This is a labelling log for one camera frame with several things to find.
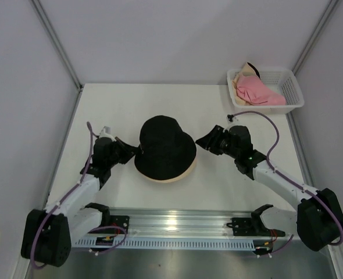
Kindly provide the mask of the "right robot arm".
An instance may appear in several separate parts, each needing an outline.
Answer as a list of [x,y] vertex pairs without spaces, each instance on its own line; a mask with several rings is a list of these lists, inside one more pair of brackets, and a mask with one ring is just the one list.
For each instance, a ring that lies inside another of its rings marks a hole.
[[254,149],[247,127],[232,126],[227,130],[215,126],[196,144],[212,154],[233,158],[241,174],[267,186],[292,206],[292,210],[281,210],[265,205],[253,211],[250,226],[255,234],[277,229],[297,235],[313,251],[342,244],[343,212],[336,194],[328,188],[315,189],[282,173],[268,156]]

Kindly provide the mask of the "cream bucket hat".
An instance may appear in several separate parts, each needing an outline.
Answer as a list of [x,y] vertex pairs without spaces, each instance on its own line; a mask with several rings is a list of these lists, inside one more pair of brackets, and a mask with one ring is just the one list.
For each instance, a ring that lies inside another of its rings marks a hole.
[[168,184],[168,183],[173,183],[173,182],[182,180],[182,179],[186,178],[187,176],[189,176],[192,173],[192,171],[195,169],[196,165],[197,165],[197,158],[194,159],[194,161],[191,163],[191,165],[188,167],[188,169],[185,172],[183,172],[181,175],[174,177],[174,178],[167,179],[167,180],[157,180],[154,178],[150,178],[150,177],[148,177],[142,173],[140,173],[140,175],[142,175],[147,180],[153,181],[155,183]]

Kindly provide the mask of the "black bucket hat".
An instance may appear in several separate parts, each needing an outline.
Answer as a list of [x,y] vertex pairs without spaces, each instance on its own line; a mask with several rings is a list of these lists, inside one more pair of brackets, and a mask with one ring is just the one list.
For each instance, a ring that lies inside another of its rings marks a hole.
[[150,178],[177,177],[196,158],[195,141],[169,116],[148,119],[141,127],[139,141],[141,153],[135,156],[135,168]]

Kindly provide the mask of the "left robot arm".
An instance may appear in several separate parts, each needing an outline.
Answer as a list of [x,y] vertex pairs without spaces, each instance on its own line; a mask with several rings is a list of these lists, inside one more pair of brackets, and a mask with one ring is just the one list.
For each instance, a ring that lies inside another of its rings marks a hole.
[[117,164],[126,164],[139,149],[117,137],[99,137],[90,142],[90,152],[81,178],[57,201],[43,210],[33,209],[26,218],[21,256],[36,269],[60,267],[73,244],[86,234],[104,233],[111,226],[107,206],[94,203],[96,194]]

